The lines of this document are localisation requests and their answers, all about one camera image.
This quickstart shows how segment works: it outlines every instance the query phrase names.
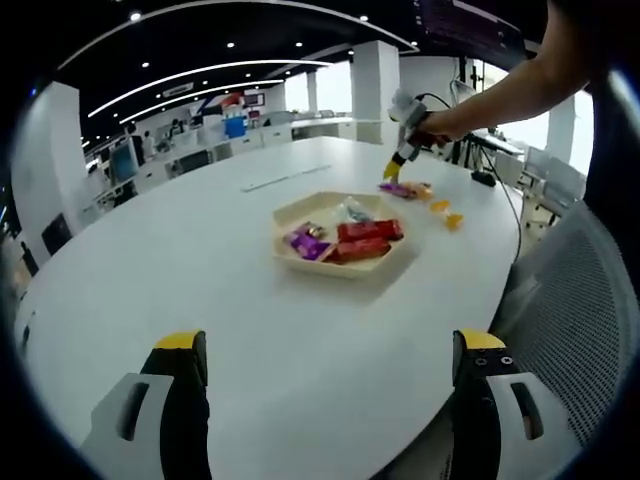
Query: ceiling light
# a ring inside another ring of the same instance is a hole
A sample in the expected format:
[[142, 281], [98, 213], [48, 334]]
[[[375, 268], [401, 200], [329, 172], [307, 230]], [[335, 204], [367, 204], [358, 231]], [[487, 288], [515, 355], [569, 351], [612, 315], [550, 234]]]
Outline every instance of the ceiling light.
[[251, 87], [253, 85], [271, 85], [274, 83], [282, 83], [284, 80], [261, 80], [259, 82], [247, 82], [247, 83], [236, 83], [234, 85], [223, 85], [222, 87], [214, 87], [214, 88], [209, 88], [207, 90], [202, 90], [200, 92], [194, 92], [194, 93], [189, 93], [187, 95], [183, 95], [182, 97], [178, 97], [178, 98], [173, 98], [171, 100], [167, 100], [166, 102], [160, 103], [158, 105], [155, 105], [153, 107], [149, 107], [145, 110], [142, 110], [141, 112], [138, 112], [134, 115], [131, 115], [128, 118], [125, 118], [124, 120], [120, 120], [120, 125], [122, 125], [123, 123], [127, 123], [129, 120], [132, 120], [134, 118], [137, 118], [141, 115], [144, 115], [146, 113], [152, 112], [154, 110], [156, 110], [157, 108], [161, 108], [167, 105], [170, 105], [172, 103], [175, 102], [181, 102], [182, 100], [187, 100], [188, 98], [191, 97], [196, 97], [196, 96], [200, 96], [200, 95], [206, 95], [207, 93], [211, 93], [211, 92], [217, 92], [220, 90], [225, 90], [225, 89], [229, 89], [229, 88], [242, 88], [242, 87]]
[[101, 107], [96, 108], [93, 112], [91, 112], [88, 115], [88, 118], [93, 117], [94, 115], [100, 113], [104, 109], [109, 108], [112, 105], [115, 105], [119, 101], [124, 100], [125, 98], [130, 97], [131, 95], [135, 95], [136, 93], [139, 93], [139, 92], [141, 92], [143, 90], [146, 90], [147, 88], [155, 87], [156, 85], [160, 85], [161, 83], [165, 83], [165, 82], [169, 82], [171, 80], [175, 80], [176, 78], [186, 77], [188, 75], [193, 75], [193, 74], [196, 74], [196, 73], [208, 72], [210, 70], [218, 70], [218, 69], [221, 69], [221, 68], [241, 67], [241, 66], [246, 66], [246, 65], [289, 65], [289, 64], [294, 64], [294, 65], [316, 65], [318, 67], [328, 67], [328, 66], [333, 65], [330, 62], [321, 62], [321, 61], [318, 61], [318, 60], [248, 60], [248, 61], [244, 61], [244, 62], [223, 63], [223, 64], [220, 64], [220, 65], [211, 65], [209, 67], [196, 68], [195, 70], [189, 70], [187, 72], [177, 73], [175, 75], [171, 75], [169, 77], [161, 78], [160, 80], [155, 80], [155, 81], [153, 81], [151, 83], [147, 83], [146, 85], [142, 85], [141, 87], [135, 88], [135, 89], [131, 90], [130, 92], [127, 92], [127, 93], [125, 93], [123, 95], [120, 95], [117, 98], [114, 98], [113, 100], [108, 101], [107, 103], [105, 103]]

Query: person's arm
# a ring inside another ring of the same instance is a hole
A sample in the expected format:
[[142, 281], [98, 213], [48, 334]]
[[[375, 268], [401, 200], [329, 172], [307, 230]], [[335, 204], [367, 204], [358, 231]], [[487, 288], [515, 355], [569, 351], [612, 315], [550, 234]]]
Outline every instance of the person's arm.
[[578, 28], [551, 2], [548, 11], [536, 58], [518, 65], [483, 93], [432, 114], [420, 131], [457, 140], [478, 128], [535, 117], [583, 88], [589, 78], [588, 46]]

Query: red snack package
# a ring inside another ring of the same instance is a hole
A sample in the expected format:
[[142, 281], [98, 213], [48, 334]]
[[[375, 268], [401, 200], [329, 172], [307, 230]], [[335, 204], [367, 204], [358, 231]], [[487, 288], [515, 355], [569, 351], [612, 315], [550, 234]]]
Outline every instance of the red snack package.
[[367, 238], [384, 238], [400, 240], [404, 237], [400, 222], [397, 220], [380, 220], [377, 222], [342, 223], [338, 225], [340, 242], [353, 242]]
[[333, 252], [327, 257], [326, 262], [347, 263], [369, 258], [382, 257], [391, 245], [384, 238], [369, 238], [357, 242], [338, 243]]

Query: black ceiling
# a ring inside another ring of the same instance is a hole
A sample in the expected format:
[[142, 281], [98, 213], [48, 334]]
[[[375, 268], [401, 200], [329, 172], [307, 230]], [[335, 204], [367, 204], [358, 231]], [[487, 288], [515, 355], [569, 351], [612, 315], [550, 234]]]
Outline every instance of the black ceiling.
[[[413, 2], [304, 1], [354, 17], [367, 15], [371, 24], [405, 40], [419, 41], [421, 51], [428, 53], [430, 46], [416, 24]], [[187, 81], [196, 82], [197, 90], [241, 83], [248, 81], [246, 73], [251, 73], [250, 80], [260, 80], [278, 66], [236, 67], [184, 77], [135, 94], [87, 118], [90, 111], [129, 90], [183, 71], [243, 60], [299, 59], [335, 45], [355, 45], [373, 39], [395, 44], [401, 51], [408, 49], [380, 32], [332, 15], [279, 5], [277, 1], [270, 4], [236, 2], [186, 8], [145, 19], [99, 42], [56, 71], [72, 53], [126, 22], [132, 12], [145, 14], [182, 3], [187, 2], [84, 0], [39, 5], [31, 21], [31, 32], [40, 40], [38, 61], [30, 65], [33, 70], [30, 73], [49, 73], [45, 78], [78, 88], [83, 135], [95, 137], [121, 131], [118, 120], [157, 104], [159, 100], [155, 95], [169, 87]], [[526, 39], [540, 41], [542, 37], [545, 0], [466, 0], [465, 3], [516, 25]], [[227, 48], [228, 42], [235, 43], [235, 47]], [[303, 46], [296, 47], [296, 42], [302, 42]], [[329, 60], [340, 58], [349, 58], [347, 52]], [[149, 62], [150, 67], [142, 68], [143, 62]], [[208, 81], [207, 87], [202, 86], [203, 80]], [[113, 118], [114, 113], [118, 113], [117, 119]]]

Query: hand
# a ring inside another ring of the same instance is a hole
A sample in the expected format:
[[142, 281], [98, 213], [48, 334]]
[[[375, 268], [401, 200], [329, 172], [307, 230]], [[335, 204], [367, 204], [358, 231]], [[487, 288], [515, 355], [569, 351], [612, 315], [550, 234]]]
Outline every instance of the hand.
[[456, 128], [457, 123], [454, 110], [433, 112], [418, 126], [416, 136], [420, 141], [430, 139], [433, 143], [435, 140], [439, 147], [443, 147], [448, 142], [460, 140], [468, 133]]

